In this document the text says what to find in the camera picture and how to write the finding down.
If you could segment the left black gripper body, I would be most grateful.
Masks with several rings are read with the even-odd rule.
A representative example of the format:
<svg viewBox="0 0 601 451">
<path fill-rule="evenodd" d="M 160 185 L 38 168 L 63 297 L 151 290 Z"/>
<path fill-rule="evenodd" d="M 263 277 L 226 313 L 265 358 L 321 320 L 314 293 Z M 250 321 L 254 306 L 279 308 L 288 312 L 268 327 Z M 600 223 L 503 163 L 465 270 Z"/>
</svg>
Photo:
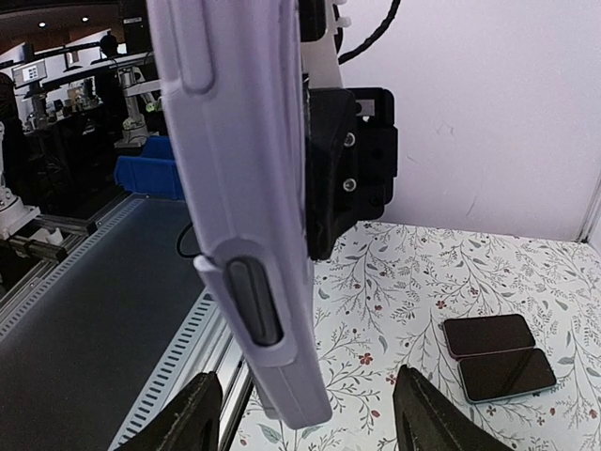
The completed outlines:
<svg viewBox="0 0 601 451">
<path fill-rule="evenodd" d="M 305 122 L 306 240 L 313 261 L 360 221 L 380 218 L 393 199 L 398 130 L 394 96 L 382 87 L 345 87 L 341 65 L 363 54 L 389 29 L 396 1 L 356 48 L 342 52 L 347 22 L 337 1 L 300 2 Z"/>
</svg>

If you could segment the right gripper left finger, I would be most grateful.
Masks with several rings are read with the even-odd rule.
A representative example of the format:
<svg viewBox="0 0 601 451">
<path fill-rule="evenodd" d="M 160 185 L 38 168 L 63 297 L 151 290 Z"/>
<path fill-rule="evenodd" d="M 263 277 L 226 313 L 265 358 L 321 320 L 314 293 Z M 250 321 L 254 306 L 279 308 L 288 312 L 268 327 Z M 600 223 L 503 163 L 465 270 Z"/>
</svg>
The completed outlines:
<svg viewBox="0 0 601 451">
<path fill-rule="evenodd" d="M 217 451 L 223 389 L 216 372 L 197 374 L 122 451 Z"/>
</svg>

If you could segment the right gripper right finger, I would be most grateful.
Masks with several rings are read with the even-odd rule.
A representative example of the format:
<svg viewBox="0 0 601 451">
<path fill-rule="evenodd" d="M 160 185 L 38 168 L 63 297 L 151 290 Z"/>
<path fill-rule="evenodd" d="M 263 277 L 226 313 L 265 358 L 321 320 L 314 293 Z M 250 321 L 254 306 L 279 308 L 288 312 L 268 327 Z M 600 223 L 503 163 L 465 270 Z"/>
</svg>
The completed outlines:
<svg viewBox="0 0 601 451">
<path fill-rule="evenodd" d="M 417 369 L 402 365 L 393 389 L 400 450 L 501 451 L 509 447 L 478 428 Z"/>
</svg>

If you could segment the black phone teal edge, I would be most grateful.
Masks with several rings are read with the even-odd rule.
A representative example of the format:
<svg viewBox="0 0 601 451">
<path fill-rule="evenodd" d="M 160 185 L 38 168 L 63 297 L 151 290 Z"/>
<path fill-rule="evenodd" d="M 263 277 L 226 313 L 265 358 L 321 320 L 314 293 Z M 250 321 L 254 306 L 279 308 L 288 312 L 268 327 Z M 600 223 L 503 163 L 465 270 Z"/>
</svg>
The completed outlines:
<svg viewBox="0 0 601 451">
<path fill-rule="evenodd" d="M 525 349 L 461 359 L 458 371 L 465 398 L 472 404 L 544 391 L 557 378 L 540 349 Z"/>
</svg>

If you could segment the lilac phone case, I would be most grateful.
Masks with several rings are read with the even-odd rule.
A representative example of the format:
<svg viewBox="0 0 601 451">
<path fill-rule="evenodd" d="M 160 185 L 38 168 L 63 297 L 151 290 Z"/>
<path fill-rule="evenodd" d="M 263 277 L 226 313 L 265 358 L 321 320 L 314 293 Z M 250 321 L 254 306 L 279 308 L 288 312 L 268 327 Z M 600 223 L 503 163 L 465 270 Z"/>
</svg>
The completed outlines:
<svg viewBox="0 0 601 451">
<path fill-rule="evenodd" d="M 162 107 L 200 253 L 193 265 L 270 418 L 331 419 L 316 354 L 294 1 L 151 1 Z"/>
</svg>

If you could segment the black phone left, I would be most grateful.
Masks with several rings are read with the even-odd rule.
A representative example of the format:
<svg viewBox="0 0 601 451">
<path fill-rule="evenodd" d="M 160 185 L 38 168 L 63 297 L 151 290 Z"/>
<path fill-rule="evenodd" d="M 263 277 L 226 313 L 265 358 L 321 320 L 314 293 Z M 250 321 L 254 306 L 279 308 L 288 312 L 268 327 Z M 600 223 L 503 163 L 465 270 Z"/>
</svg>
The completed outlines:
<svg viewBox="0 0 601 451">
<path fill-rule="evenodd" d="M 519 314 L 446 319 L 441 330 L 455 360 L 535 346 L 531 329 Z"/>
</svg>

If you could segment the floral patterned table mat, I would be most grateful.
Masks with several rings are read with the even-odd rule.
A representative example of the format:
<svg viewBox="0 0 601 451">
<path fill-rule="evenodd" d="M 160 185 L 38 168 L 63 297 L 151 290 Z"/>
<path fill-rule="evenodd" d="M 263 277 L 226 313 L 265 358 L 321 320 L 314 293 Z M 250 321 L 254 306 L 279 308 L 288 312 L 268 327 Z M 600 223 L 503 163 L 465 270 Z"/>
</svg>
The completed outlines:
<svg viewBox="0 0 601 451">
<path fill-rule="evenodd" d="M 600 255 L 588 244 L 365 222 L 316 264 L 314 307 L 331 420 L 294 430 L 252 395 L 234 449 L 394 450 L 402 366 L 513 450 L 600 446 Z M 526 320 L 556 385 L 471 404 L 443 324 L 507 314 Z"/>
</svg>

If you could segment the blue plastic bin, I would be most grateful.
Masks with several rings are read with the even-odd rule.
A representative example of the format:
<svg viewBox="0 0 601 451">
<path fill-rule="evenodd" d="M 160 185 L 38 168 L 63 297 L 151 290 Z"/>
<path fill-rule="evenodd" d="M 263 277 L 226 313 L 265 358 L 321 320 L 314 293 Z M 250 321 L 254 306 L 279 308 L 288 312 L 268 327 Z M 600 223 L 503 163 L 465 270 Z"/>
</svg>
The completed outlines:
<svg viewBox="0 0 601 451">
<path fill-rule="evenodd" d="M 138 156 L 119 156 L 114 178 L 134 194 L 183 200 L 184 193 L 170 139 L 150 136 Z"/>
</svg>

